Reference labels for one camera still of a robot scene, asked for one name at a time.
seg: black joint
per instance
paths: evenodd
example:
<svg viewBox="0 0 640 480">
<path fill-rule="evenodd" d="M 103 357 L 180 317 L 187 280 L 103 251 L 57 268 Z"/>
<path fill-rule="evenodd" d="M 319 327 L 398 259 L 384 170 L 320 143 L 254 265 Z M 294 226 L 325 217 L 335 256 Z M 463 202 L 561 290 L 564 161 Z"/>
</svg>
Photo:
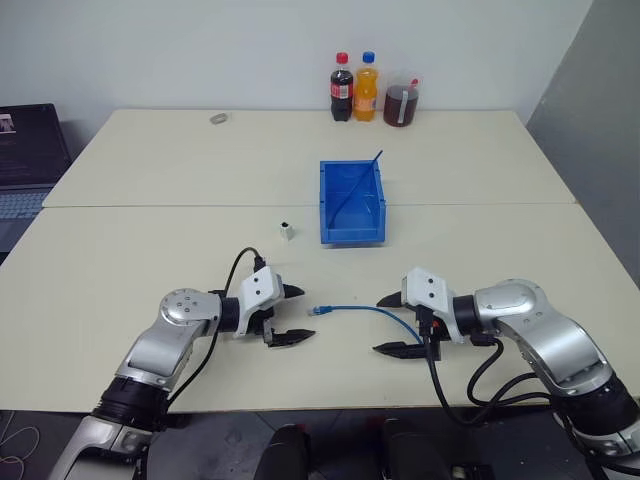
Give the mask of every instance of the black joint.
<svg viewBox="0 0 640 480">
<path fill-rule="evenodd" d="M 453 297 L 453 315 L 462 335 L 469 335 L 474 330 L 482 329 L 473 295 Z"/>
<path fill-rule="evenodd" d="M 469 336 L 469 340 L 471 340 L 471 344 L 476 347 L 490 347 L 496 344 L 495 337 L 486 333 L 473 332 Z"/>
<path fill-rule="evenodd" d="M 235 332 L 240 321 L 240 302 L 235 297 L 222 298 L 222 314 L 220 315 L 221 332 Z"/>
<path fill-rule="evenodd" d="M 593 392 L 554 397 L 553 405 L 571 419 L 576 430 L 594 436 L 619 432 L 640 417 L 640 407 L 615 373 Z"/>
<path fill-rule="evenodd" d="M 94 417 L 150 432 L 164 430 L 168 392 L 131 378 L 116 377 L 100 397 Z"/>
</svg>

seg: white wall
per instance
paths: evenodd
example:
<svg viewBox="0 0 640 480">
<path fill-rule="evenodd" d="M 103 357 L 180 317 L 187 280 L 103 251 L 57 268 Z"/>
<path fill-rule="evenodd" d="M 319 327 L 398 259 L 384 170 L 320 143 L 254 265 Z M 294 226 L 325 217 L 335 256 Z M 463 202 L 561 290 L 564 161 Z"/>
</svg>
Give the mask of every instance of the white wall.
<svg viewBox="0 0 640 480">
<path fill-rule="evenodd" d="M 0 105 L 72 146 L 117 107 L 321 109 L 336 50 L 425 78 L 422 107 L 526 121 L 591 0 L 0 0 Z"/>
</svg>

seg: laptop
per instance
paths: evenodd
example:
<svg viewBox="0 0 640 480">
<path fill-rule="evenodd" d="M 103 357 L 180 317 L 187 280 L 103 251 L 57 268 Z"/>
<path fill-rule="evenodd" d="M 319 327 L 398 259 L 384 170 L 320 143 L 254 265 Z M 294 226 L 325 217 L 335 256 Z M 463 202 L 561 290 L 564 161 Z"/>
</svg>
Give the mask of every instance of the laptop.
<svg viewBox="0 0 640 480">
<path fill-rule="evenodd" d="M 0 107 L 0 252 L 9 252 L 71 165 L 55 107 Z"/>
</svg>

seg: black cable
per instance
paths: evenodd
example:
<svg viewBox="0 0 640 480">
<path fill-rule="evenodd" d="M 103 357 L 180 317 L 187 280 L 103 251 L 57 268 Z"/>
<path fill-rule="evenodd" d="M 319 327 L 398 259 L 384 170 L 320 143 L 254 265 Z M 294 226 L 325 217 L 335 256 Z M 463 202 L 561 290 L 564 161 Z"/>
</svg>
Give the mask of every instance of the black cable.
<svg viewBox="0 0 640 480">
<path fill-rule="evenodd" d="M 262 256 L 260 256 L 260 253 L 258 252 L 258 250 L 256 250 L 253 247 L 246 247 L 246 248 L 243 248 L 242 250 L 240 250 L 240 253 L 238 253 L 238 255 L 236 256 L 236 259 L 233 261 L 233 265 L 231 265 L 231 270 L 229 271 L 229 276 L 227 277 L 227 283 L 224 286 L 224 290 L 223 290 L 224 294 L 223 294 L 223 296 L 226 297 L 227 293 L 229 293 L 229 287 L 231 286 L 231 281 L 233 280 L 233 275 L 236 272 L 236 268 L 238 267 L 238 263 L 240 262 L 240 259 L 242 259 L 242 256 L 247 252 L 253 252 L 253 254 L 255 255 L 255 258 L 254 258 L 254 270 L 259 269 L 262 266 L 264 266 L 264 259 L 262 258 Z M 178 388 L 178 390 L 176 390 L 176 392 L 167 401 L 167 408 L 170 407 L 171 404 L 176 401 L 178 396 L 182 392 L 184 392 L 184 390 L 191 384 L 191 382 L 193 382 L 196 379 L 196 377 L 204 369 L 205 365 L 207 364 L 207 362 L 211 358 L 211 355 L 213 354 L 213 349 L 216 346 L 216 340 L 217 339 L 218 339 L 218 331 L 216 330 L 216 333 L 213 335 L 213 338 L 211 339 L 211 344 L 209 345 L 209 350 L 207 351 L 207 354 L 202 359 L 202 362 L 200 362 L 200 365 L 198 365 L 198 368 L 195 369 L 195 371 L 191 374 L 191 376 L 189 378 L 187 378 L 187 380 L 182 385 L 180 385 L 180 388 Z"/>
<path fill-rule="evenodd" d="M 247 252 L 253 252 L 253 254 L 255 255 L 256 258 L 262 258 L 260 256 L 260 253 L 258 253 L 258 250 L 256 250 L 253 247 L 246 247 L 246 248 L 243 248 L 242 250 L 240 250 L 240 253 L 236 257 L 236 259 L 233 261 L 233 265 L 231 266 L 231 270 L 229 271 L 229 276 L 227 277 L 227 283 L 225 283 L 225 285 L 224 285 L 224 296 L 225 297 L 229 293 L 229 287 L 231 286 L 231 280 L 233 280 L 233 275 L 236 273 L 236 267 L 238 266 L 238 262 L 240 262 L 240 259 L 242 258 L 242 256 Z"/>
<path fill-rule="evenodd" d="M 505 385 L 500 388 L 496 392 L 496 394 L 487 402 L 487 404 L 478 412 L 475 416 L 473 416 L 470 420 L 464 420 L 456 415 L 453 411 L 449 402 L 445 397 L 444 391 L 442 390 L 442 385 L 440 384 L 440 379 L 438 377 L 438 371 L 436 369 L 436 363 L 433 358 L 433 349 L 431 346 L 431 338 L 429 336 L 424 337 L 424 345 L 425 345 L 425 358 L 427 361 L 427 365 L 429 366 L 429 372 L 431 373 L 431 379 L 433 381 L 433 387 L 436 391 L 436 395 L 438 396 L 438 400 L 442 405 L 444 412 L 447 416 L 457 425 L 462 427 L 473 427 L 480 425 L 484 419 L 491 413 L 491 411 L 498 406 L 500 399 L 511 389 L 514 385 L 522 381 L 520 377 L 516 377 L 515 379 L 510 380 Z M 495 352 L 490 358 L 495 357 L 497 352 Z M 550 396 L 547 394 L 528 394 L 527 399 L 529 398 L 545 398 L 549 399 Z"/>
<path fill-rule="evenodd" d="M 471 377 L 471 380 L 469 380 L 469 383 L 467 385 L 467 398 L 469 399 L 469 401 L 471 403 L 473 403 L 475 405 L 478 405 L 479 407 L 484 407 L 484 406 L 489 404 L 489 402 L 487 402 L 486 400 L 480 400 L 480 399 L 476 398 L 475 395 L 473 394 L 473 390 L 475 389 L 476 383 L 480 379 L 480 376 L 488 368 L 487 367 L 487 368 L 482 369 L 482 367 L 484 367 L 487 362 L 483 363 L 480 366 L 480 368 L 478 368 L 478 370 L 475 371 L 475 373 L 473 374 L 473 376 Z M 509 380 L 509 382 L 507 382 L 507 385 L 510 385 L 510 388 L 513 388 L 520 382 L 524 382 L 525 380 L 532 380 L 534 378 L 538 378 L 538 376 L 533 372 L 523 373 L 522 375 L 518 375 L 517 377 Z M 544 393 L 544 392 L 524 393 L 522 395 L 516 395 L 515 397 L 509 397 L 509 398 L 505 398 L 503 400 L 500 400 L 497 403 L 496 406 L 497 407 L 507 407 L 509 405 L 513 405 L 515 403 L 519 403 L 519 402 L 522 402 L 524 400 L 531 400 L 531 399 L 534 399 L 534 398 L 544 398 L 546 400 L 549 400 L 551 397 L 550 397 L 549 394 Z"/>
<path fill-rule="evenodd" d="M 484 372 L 486 372 L 489 369 L 489 367 L 491 367 L 491 365 L 496 363 L 496 361 L 500 358 L 500 356 L 504 352 L 504 344 L 500 340 L 498 340 L 497 338 L 493 338 L 491 339 L 491 341 L 497 347 L 496 351 L 493 352 L 493 354 L 489 358 L 487 358 L 484 362 L 482 362 L 482 365 L 480 365 L 475 372 L 473 372 L 473 375 L 471 375 L 471 379 L 467 384 L 467 398 L 469 399 L 470 402 L 475 403 L 476 405 L 479 405 L 481 407 L 485 406 L 488 402 L 485 402 L 483 400 L 477 400 L 473 396 L 473 389 L 475 388 L 476 383 L 478 383 L 478 380 L 480 380 L 480 377 L 484 375 Z"/>
<path fill-rule="evenodd" d="M 205 365 L 211 358 L 211 354 L 213 353 L 213 348 L 216 346 L 217 339 L 218 339 L 218 331 L 216 330 L 216 333 L 213 334 L 213 338 L 211 339 L 209 350 L 207 351 L 207 354 L 202 359 L 202 362 L 200 362 L 200 365 L 198 365 L 198 368 L 195 369 L 195 371 L 191 374 L 191 376 L 187 378 L 187 380 L 182 385 L 180 385 L 180 388 L 176 390 L 176 393 L 174 393 L 171 396 L 171 398 L 167 401 L 167 407 L 170 407 L 171 404 L 175 402 L 176 399 L 180 396 L 180 394 L 184 392 L 184 390 L 191 384 L 191 382 L 193 382 L 196 379 L 196 377 L 200 374 L 202 369 L 205 367 Z"/>
</svg>

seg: orange soda bottle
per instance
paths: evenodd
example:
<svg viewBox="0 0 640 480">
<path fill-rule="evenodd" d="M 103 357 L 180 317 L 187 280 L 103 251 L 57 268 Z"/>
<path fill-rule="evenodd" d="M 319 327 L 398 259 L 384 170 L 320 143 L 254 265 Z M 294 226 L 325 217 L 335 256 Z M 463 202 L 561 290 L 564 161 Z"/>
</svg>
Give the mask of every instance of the orange soda bottle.
<svg viewBox="0 0 640 480">
<path fill-rule="evenodd" d="M 364 52 L 364 65 L 356 72 L 356 88 L 353 94 L 353 116 L 362 122 L 370 122 L 376 113 L 378 70 L 374 68 L 375 53 Z"/>
</svg>

